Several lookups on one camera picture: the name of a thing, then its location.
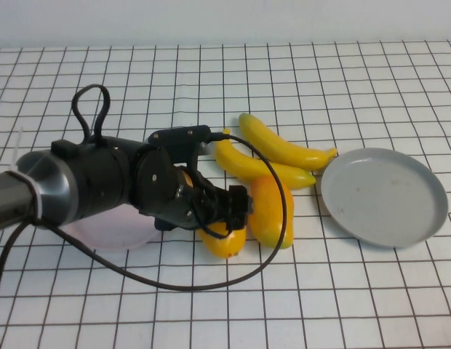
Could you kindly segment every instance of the white plate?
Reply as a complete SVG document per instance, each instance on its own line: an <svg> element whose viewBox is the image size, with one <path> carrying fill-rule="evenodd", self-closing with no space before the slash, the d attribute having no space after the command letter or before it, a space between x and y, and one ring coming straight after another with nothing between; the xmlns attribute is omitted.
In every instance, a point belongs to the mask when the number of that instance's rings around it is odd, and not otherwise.
<svg viewBox="0 0 451 349"><path fill-rule="evenodd" d="M361 240L403 247L433 236L447 219L447 194L422 163L396 151L362 148L334 159L322 198L343 228Z"/></svg>
<svg viewBox="0 0 451 349"><path fill-rule="evenodd" d="M154 218L143 216L130 205L72 222L63 230L92 249L132 249L158 238Z"/></svg>

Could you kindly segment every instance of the metal cylinder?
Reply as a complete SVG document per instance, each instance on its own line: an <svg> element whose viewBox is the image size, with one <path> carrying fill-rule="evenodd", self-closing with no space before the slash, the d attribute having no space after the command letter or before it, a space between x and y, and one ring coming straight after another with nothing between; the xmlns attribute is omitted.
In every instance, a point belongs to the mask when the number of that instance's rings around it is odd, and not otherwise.
<svg viewBox="0 0 451 349"><path fill-rule="evenodd" d="M33 194L22 180L0 174L0 230L21 221L33 210Z"/></svg>

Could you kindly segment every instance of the plastic fruit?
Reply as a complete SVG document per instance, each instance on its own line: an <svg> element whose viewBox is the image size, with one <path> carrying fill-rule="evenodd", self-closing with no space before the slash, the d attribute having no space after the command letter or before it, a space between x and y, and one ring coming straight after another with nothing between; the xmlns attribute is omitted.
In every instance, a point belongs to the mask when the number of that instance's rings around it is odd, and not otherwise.
<svg viewBox="0 0 451 349"><path fill-rule="evenodd" d="M321 151L287 142L251 114L240 115L239 124L244 138L266 158L278 164L314 171L325 167L330 159L337 155L336 148Z"/></svg>
<svg viewBox="0 0 451 349"><path fill-rule="evenodd" d="M259 177L269 176L268 167L260 160L246 156L235 149L230 140L221 140L215 146L215 158L219 166L243 182L252 182ZM272 164L279 179L290 189L301 189L316 182L314 176L297 167Z"/></svg>
<svg viewBox="0 0 451 349"><path fill-rule="evenodd" d="M281 249L293 244L293 196L282 183L287 204L287 226ZM275 248L282 229L282 199L279 187L272 176L258 178L251 185L253 213L248 216L248 227L252 235L264 246Z"/></svg>
<svg viewBox="0 0 451 349"><path fill-rule="evenodd" d="M224 222L211 224L208 228L224 236L226 236L228 232ZM197 231L206 245L206 248L208 248L214 256L219 258L230 258L237 256L237 254L243 249L245 241L247 240L246 228L234 230L229 236L222 239L208 235L202 229L198 229Z"/></svg>

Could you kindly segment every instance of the plate rim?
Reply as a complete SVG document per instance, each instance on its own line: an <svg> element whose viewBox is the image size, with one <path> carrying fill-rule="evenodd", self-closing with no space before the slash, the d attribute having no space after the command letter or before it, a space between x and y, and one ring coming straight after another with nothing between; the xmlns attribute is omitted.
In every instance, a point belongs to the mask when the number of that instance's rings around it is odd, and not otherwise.
<svg viewBox="0 0 451 349"><path fill-rule="evenodd" d="M439 195L444 199L444 203L445 203L445 210L444 213L441 213L441 220L440 220L440 225L439 227L433 231L432 234L428 235L426 238L421 238L417 241L408 243L408 244L382 244L376 241L371 241L369 239L366 239L365 237L359 236L357 233L350 231L349 229L347 229L340 221L339 219L331 212L330 208L327 206L327 200L324 198L326 196L327 198L327 186L328 185L324 185L325 182L327 182L327 176L326 173L330 173L331 171L333 171L333 168L337 168L340 165L343 165L343 159L344 157L346 157L349 154L353 154L353 153L361 153L363 154L364 152L378 152L378 153L383 153L383 154L387 154L388 156L392 156L394 155L395 157L401 157L404 159L408 159L408 161L411 161L411 163L416 164L419 168L421 168L424 173L427 173L428 175L431 176L431 178L436 181L436 184L438 185L438 187L440 188L440 193ZM440 179L436 176L436 174L434 174L434 172L432 172L425 164L423 164L422 162L418 161L417 159L414 159L413 157L402 153L400 151L394 151L391 149L386 149L386 148L358 148L358 149L353 149L352 151L348 151L346 153L343 153L341 155L339 155L337 158L335 158L334 160L332 160L327 167L324 169L324 172L322 174L322 178L321 178L321 197L322 200L324 202L324 205L327 208L327 211L330 213L330 217L338 224L339 227L341 227L346 233L352 235L353 237L359 239L360 241L365 241L369 244L372 244L374 246L382 246L382 247L408 247L408 246L413 246L415 244L418 244L422 241L425 241L427 239L429 239L430 237L436 235L436 233L444 226L445 222L447 221L447 216L449 214L449 200L447 197L447 192L442 184L442 182L440 181Z"/></svg>

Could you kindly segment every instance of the plastic banana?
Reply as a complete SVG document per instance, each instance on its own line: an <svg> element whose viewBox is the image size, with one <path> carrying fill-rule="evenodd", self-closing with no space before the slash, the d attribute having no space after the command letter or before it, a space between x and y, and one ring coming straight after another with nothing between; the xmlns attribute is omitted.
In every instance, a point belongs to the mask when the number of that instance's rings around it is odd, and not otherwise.
<svg viewBox="0 0 451 349"><path fill-rule="evenodd" d="M287 142L251 114L240 115L239 124L244 138L266 158L278 164L314 171L325 167L330 159L337 155L335 148L321 151Z"/></svg>
<svg viewBox="0 0 451 349"><path fill-rule="evenodd" d="M221 140L216 143L215 159L222 169L244 182L252 182L258 177L271 174L261 160L244 155L235 149L230 140ZM271 163L271 165L279 179L290 189L301 189L316 182L316 178L304 169L281 164Z"/></svg>

